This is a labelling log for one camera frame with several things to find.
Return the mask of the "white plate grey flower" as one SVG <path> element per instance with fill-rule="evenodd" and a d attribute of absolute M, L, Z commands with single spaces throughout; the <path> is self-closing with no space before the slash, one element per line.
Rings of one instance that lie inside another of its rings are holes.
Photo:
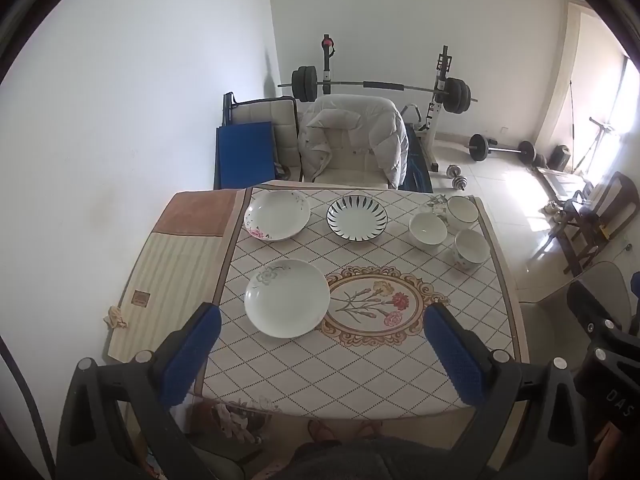
<path fill-rule="evenodd" d="M 314 330 L 329 310 L 330 289 L 315 266 L 282 259 L 261 268 L 248 282 L 245 314 L 263 334 L 292 339 Z"/>

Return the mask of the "white bowl blue dots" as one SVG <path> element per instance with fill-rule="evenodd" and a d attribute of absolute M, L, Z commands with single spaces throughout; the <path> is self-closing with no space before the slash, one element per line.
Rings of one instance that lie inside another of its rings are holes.
<path fill-rule="evenodd" d="M 490 256 L 485 237 L 473 230 L 457 232 L 454 237 L 454 261 L 461 270 L 469 271 L 483 264 Z"/>

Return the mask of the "plain white bowl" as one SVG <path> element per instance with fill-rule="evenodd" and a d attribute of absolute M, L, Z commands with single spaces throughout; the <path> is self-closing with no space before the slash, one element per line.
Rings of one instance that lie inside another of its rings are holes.
<path fill-rule="evenodd" d="M 408 224 L 412 239 L 422 247 L 441 245 L 447 237 L 447 228 L 439 216 L 431 212 L 415 214 Z"/>

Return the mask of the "white bowl dark rim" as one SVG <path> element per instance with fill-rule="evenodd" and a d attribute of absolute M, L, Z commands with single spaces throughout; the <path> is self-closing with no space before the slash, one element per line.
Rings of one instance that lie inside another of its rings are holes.
<path fill-rule="evenodd" d="M 472 200 L 465 196 L 451 196 L 447 200 L 446 220 L 451 232 L 471 229 L 477 222 L 478 210 Z"/>

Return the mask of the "white plate pink flowers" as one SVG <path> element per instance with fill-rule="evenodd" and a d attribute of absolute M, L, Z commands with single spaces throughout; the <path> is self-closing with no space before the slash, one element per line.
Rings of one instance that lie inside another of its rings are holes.
<path fill-rule="evenodd" d="M 260 192 L 247 207 L 244 229 L 263 242 L 280 242 L 298 234 L 310 219 L 310 206 L 297 191 Z"/>

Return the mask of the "blue leaf pattern plate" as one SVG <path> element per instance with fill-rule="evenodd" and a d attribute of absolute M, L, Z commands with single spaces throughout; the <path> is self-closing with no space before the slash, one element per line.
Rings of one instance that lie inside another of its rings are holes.
<path fill-rule="evenodd" d="M 385 231 L 388 214 L 371 196 L 345 195 L 329 206 L 326 222 L 330 230 L 343 240 L 370 242 Z"/>

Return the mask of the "brown beige striped cloth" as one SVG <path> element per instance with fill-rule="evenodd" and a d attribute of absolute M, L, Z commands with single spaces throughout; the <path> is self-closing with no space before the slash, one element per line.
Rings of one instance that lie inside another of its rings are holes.
<path fill-rule="evenodd" d="M 146 240 L 119 301 L 124 327 L 109 358 L 128 362 L 156 350 L 203 302 L 219 301 L 252 191 L 181 192 Z"/>

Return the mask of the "checked floral tablecloth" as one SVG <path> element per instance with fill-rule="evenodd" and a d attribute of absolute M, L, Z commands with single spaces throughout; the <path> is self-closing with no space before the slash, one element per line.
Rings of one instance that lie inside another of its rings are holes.
<path fill-rule="evenodd" d="M 222 331 L 198 392 L 206 398 L 291 415 L 392 419 L 462 407 L 423 331 L 424 309 L 444 304 L 488 348 L 526 357 L 513 324 L 513 288 L 498 247 L 463 269 L 454 242 L 421 248 L 411 217 L 433 197 L 378 191 L 386 230 L 370 242 L 348 242 L 326 222 L 339 188 L 307 190 L 308 224 L 295 236 L 264 242 L 241 232 L 221 296 Z M 262 334 L 247 317 L 244 292 L 263 266 L 281 259 L 313 264 L 328 280 L 328 314 L 294 339 Z"/>

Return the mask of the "dark wooden chair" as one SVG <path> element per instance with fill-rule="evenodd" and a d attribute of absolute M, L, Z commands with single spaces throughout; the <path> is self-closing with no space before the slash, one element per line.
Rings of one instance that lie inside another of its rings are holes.
<path fill-rule="evenodd" d="M 597 190 L 596 200 L 576 192 L 558 214 L 559 221 L 550 229 L 538 255 L 557 242 L 566 260 L 563 273 L 576 278 L 638 217 L 639 189 L 630 177 L 615 171 Z"/>

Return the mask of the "chrome dumbbell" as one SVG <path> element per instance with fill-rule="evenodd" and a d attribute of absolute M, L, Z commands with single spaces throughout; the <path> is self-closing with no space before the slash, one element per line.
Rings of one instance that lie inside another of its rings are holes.
<path fill-rule="evenodd" d="M 468 186 L 468 178 L 462 174 L 462 170 L 458 165 L 449 165 L 446 170 L 446 176 L 451 180 L 451 186 L 456 191 L 463 192 Z"/>

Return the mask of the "barbell on floor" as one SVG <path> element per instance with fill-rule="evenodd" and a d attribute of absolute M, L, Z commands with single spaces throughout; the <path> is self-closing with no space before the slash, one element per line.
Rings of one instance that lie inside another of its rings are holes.
<path fill-rule="evenodd" d="M 495 139 L 475 133 L 470 137 L 468 151 L 474 162 L 484 162 L 487 157 L 494 153 L 515 155 L 516 158 L 525 166 L 529 167 L 545 167 L 547 159 L 543 154 L 539 154 L 535 145 L 529 141 L 521 141 L 518 146 L 499 145 Z"/>

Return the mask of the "cream padded chair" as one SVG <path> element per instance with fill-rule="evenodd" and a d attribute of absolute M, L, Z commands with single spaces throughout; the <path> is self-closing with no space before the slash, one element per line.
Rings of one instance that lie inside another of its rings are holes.
<path fill-rule="evenodd" d="M 307 127 L 300 132 L 298 150 L 306 181 L 382 190 L 390 187 L 370 148 L 354 148 L 347 130 Z"/>

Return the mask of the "white puffer jacket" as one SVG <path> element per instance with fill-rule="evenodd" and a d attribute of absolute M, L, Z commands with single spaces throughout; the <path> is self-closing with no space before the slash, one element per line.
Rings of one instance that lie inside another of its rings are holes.
<path fill-rule="evenodd" d="M 354 148 L 370 148 L 373 152 L 389 188 L 397 190 L 404 182 L 409 140 L 393 101 L 354 94 L 320 96 L 303 112 L 299 136 L 307 127 L 347 130 Z"/>

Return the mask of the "barbell on rack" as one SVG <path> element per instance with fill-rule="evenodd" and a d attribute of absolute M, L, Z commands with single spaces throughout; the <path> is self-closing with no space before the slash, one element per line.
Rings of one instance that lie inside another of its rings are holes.
<path fill-rule="evenodd" d="M 307 65 L 299 66 L 299 68 L 293 70 L 290 82 L 279 84 L 279 88 L 281 89 L 291 89 L 294 98 L 300 102 L 312 102 L 318 98 L 319 89 L 332 89 L 336 86 L 362 87 L 370 90 L 431 93 L 436 98 L 436 103 L 442 104 L 446 112 L 458 115 L 465 113 L 471 104 L 476 102 L 476 99 L 472 97 L 469 85 L 462 79 L 457 78 L 446 78 L 444 88 L 442 89 L 408 86 L 408 84 L 374 80 L 319 80 L 316 68 Z"/>

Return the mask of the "white weight rack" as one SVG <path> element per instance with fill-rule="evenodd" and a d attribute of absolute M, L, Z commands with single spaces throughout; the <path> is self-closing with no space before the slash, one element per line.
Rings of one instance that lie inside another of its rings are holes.
<path fill-rule="evenodd" d="M 323 51 L 323 74 L 322 80 L 332 80 L 331 76 L 331 58 L 335 53 L 335 42 L 330 35 L 325 34 L 321 40 Z M 448 77 L 452 56 L 449 54 L 449 47 L 444 44 L 442 52 L 438 55 L 436 63 L 436 77 L 434 88 L 444 88 L 444 81 Z M 332 89 L 326 88 L 322 90 L 323 94 L 329 94 Z M 434 154 L 434 143 L 436 139 L 436 127 L 441 112 L 445 109 L 442 104 L 436 103 L 436 98 L 432 95 L 431 101 L 428 103 L 426 112 L 422 114 L 420 108 L 414 107 L 418 112 L 418 123 L 413 126 L 413 130 L 419 137 L 422 145 L 423 155 L 427 164 L 427 169 L 431 172 L 439 172 L 439 166 Z"/>

